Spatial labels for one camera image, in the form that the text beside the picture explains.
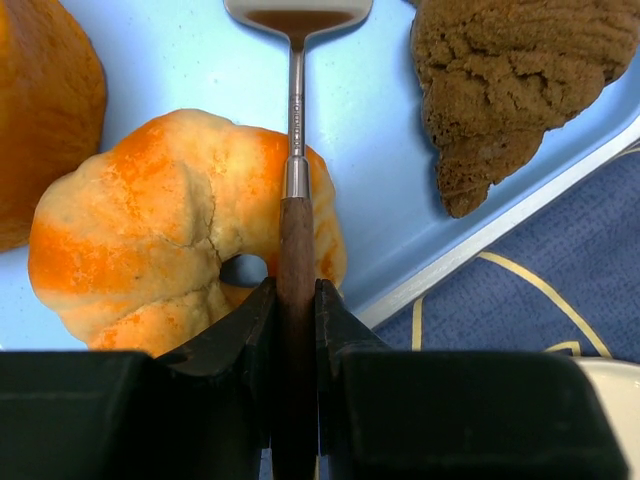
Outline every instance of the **food item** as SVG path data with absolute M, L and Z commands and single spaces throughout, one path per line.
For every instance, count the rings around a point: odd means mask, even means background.
M 57 0 L 0 0 L 0 252 L 25 245 L 55 179 L 98 151 L 102 66 Z
M 421 0 L 411 51 L 449 214 L 475 210 L 616 81 L 639 28 L 640 0 Z
M 160 355 L 238 306 L 220 282 L 239 254 L 277 269 L 288 140 L 200 110 L 155 118 L 54 182 L 36 209 L 34 292 L 93 349 Z M 318 277 L 339 285 L 346 253 L 323 160 L 311 164 Z

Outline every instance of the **navy tablecloth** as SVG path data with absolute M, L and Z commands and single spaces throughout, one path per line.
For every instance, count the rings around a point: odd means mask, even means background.
M 401 349 L 640 363 L 640 141 L 377 333 Z

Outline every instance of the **white plate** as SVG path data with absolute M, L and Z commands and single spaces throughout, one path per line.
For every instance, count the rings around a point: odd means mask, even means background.
M 640 480 L 640 365 L 578 358 L 600 398 L 629 464 L 630 480 Z

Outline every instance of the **tray edge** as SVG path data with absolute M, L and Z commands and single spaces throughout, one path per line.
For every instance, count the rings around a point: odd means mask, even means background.
M 521 200 L 468 239 L 449 250 L 356 316 L 369 328 L 388 320 L 409 303 L 472 260 L 484 248 L 551 203 L 575 184 L 612 161 L 640 137 L 640 116 L 616 137 Z

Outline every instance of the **gold line pattern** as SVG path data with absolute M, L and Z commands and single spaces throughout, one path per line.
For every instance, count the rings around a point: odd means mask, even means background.
M 562 298 L 562 296 L 560 296 L 558 292 L 554 290 L 554 288 L 551 285 L 549 285 L 547 282 L 542 280 L 533 272 L 527 270 L 523 266 L 518 265 L 514 261 L 509 260 L 503 256 L 497 255 L 495 253 L 490 253 L 490 252 L 482 252 L 478 255 L 478 257 L 484 260 L 487 260 L 489 262 L 493 262 L 505 268 L 506 270 L 509 270 L 515 273 L 520 278 L 529 282 L 531 285 L 533 285 L 538 290 L 540 290 L 540 292 L 542 292 L 544 295 L 546 295 L 546 297 L 549 300 L 555 303 L 556 306 L 560 310 L 562 310 L 562 312 L 564 312 L 564 314 L 567 317 L 569 317 L 569 319 L 576 325 L 576 327 L 580 329 L 583 335 L 589 339 L 591 344 L 598 351 L 600 356 L 611 358 L 611 353 L 609 352 L 609 349 L 606 347 L 604 342 L 600 339 L 598 334 L 591 328 L 591 326 L 589 326 L 587 321 L 584 318 L 582 318 L 578 314 L 578 312 L 576 312 L 575 309 L 573 309 L 571 305 L 569 305 L 567 301 L 564 298 Z
M 569 340 L 568 342 L 560 342 L 555 345 L 551 345 L 549 348 L 545 348 L 545 352 L 560 352 L 562 350 L 571 350 L 571 355 L 574 357 L 582 356 L 582 348 L 580 348 L 580 342 L 577 340 Z
M 624 157 L 626 155 L 629 155 L 631 153 L 640 153 L 640 147 L 634 147 L 634 148 L 631 148 L 630 150 L 623 150 L 618 155 L 613 157 L 612 160 L 617 160 L 617 159 L 622 158 L 622 157 Z
M 424 297 L 413 302 L 413 314 L 411 324 L 411 350 L 422 350 L 422 301 Z

